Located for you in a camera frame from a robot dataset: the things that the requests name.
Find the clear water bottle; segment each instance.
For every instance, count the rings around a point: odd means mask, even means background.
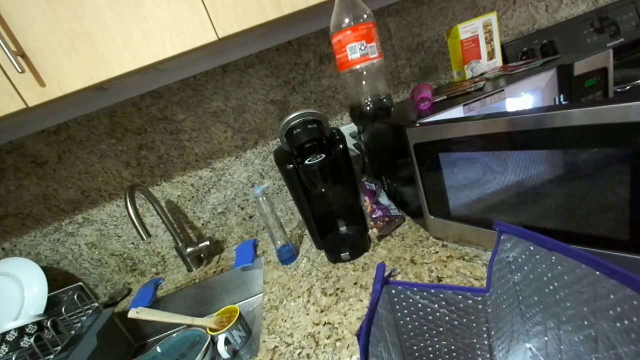
[[[338,71],[347,86],[351,121],[362,130],[389,118],[393,99],[371,10],[362,0],[335,0],[330,33]]]
[[[282,222],[273,207],[273,202],[264,191],[266,185],[256,185],[253,187],[253,199],[258,207],[258,212],[267,227],[267,232],[276,248],[278,260],[283,265],[289,265],[298,258],[299,249],[291,242],[287,233],[282,227]]]

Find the sink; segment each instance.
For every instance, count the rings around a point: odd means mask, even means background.
[[[210,316],[227,305],[235,304],[253,332],[245,346],[249,347],[249,353],[257,354],[262,325],[263,280],[264,264],[258,258],[251,267],[229,270],[159,297],[150,307],[190,316]],[[167,336],[186,328],[170,323],[130,319],[127,311],[119,311],[115,317],[132,341],[133,350],[129,358],[144,354]]]

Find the wooden spoon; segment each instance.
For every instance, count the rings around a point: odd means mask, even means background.
[[[154,322],[179,323],[182,325],[208,327],[212,331],[220,331],[226,328],[231,324],[235,317],[234,315],[218,315],[211,318],[196,318],[194,316],[149,309],[148,307],[136,307],[135,309],[131,309],[127,316],[133,319],[149,320]]]

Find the black coffee maker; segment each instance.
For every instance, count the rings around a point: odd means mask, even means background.
[[[316,248],[332,263],[359,258],[371,239],[342,131],[317,110],[280,125],[273,158]]]

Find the wooden cabinet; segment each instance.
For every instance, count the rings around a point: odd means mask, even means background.
[[[327,0],[203,0],[219,37],[237,33]]]
[[[2,69],[0,69],[0,116],[25,107],[24,101],[22,101],[18,92],[13,88],[11,81],[9,81]]]
[[[29,106],[217,39],[202,0],[1,0],[0,17],[26,71],[0,65]]]

